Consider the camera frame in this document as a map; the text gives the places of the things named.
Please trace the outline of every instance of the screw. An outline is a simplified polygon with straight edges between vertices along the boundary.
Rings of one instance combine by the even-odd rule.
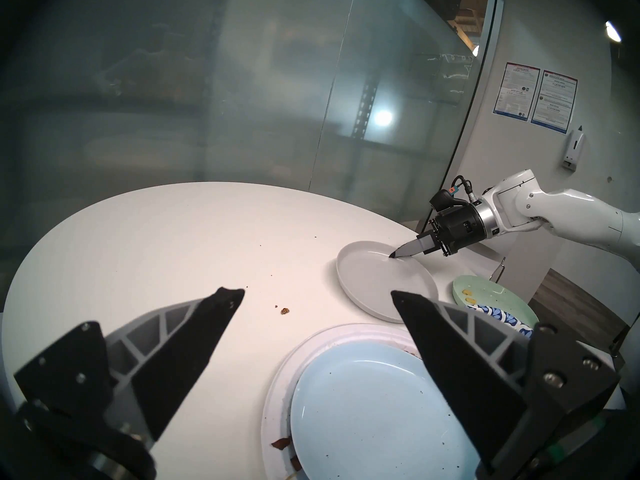
[[[597,370],[598,368],[600,368],[600,362],[598,360],[588,357],[582,359],[582,364],[591,370]]]
[[[555,387],[556,389],[560,389],[565,384],[563,378],[557,373],[545,373],[543,378],[545,379],[545,382],[547,382],[551,387]]]

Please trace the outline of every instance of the wooden floor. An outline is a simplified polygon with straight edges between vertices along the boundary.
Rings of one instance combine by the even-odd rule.
[[[555,323],[577,341],[609,352],[627,324],[595,297],[551,269],[529,302],[540,321]]]

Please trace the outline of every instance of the white plate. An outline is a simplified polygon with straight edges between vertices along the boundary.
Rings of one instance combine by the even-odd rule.
[[[338,253],[336,266],[340,285],[351,301],[376,318],[402,323],[391,291],[437,300],[438,287],[414,258],[389,258],[395,250],[382,242],[352,242]]]
[[[377,342],[332,347],[306,367],[291,435],[311,480],[463,480],[478,453],[422,360]]]
[[[260,442],[264,470],[268,480],[285,480],[295,473],[291,465],[291,458],[296,456],[293,444],[284,450],[278,450],[271,444],[278,439],[291,436],[289,424],[291,399],[302,372],[312,360],[326,350],[339,344],[358,341],[386,344],[420,356],[414,340],[406,330],[369,323],[334,326],[322,330],[302,342],[282,362],[271,382],[264,403]],[[294,478],[295,480],[308,480],[303,471]]]

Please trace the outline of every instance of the food crumb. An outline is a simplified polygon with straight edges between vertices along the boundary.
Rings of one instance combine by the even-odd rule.
[[[300,460],[298,459],[297,456],[293,456],[291,458],[291,466],[293,466],[293,469],[296,472],[299,472],[302,469],[302,465],[300,464]]]
[[[275,442],[271,442],[271,445],[273,447],[275,447],[276,449],[280,449],[281,451],[283,451],[284,448],[287,447],[289,444],[291,444],[291,437],[282,437]]]

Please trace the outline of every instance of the black cable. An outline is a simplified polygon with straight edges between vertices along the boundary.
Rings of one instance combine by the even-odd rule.
[[[453,179],[453,182],[451,183],[451,187],[454,187],[456,185],[456,182],[458,181],[458,179],[462,181],[462,185],[465,188],[465,193],[467,196],[469,196],[474,191],[473,187],[471,187],[471,180],[467,180],[462,175],[458,175],[456,178]]]

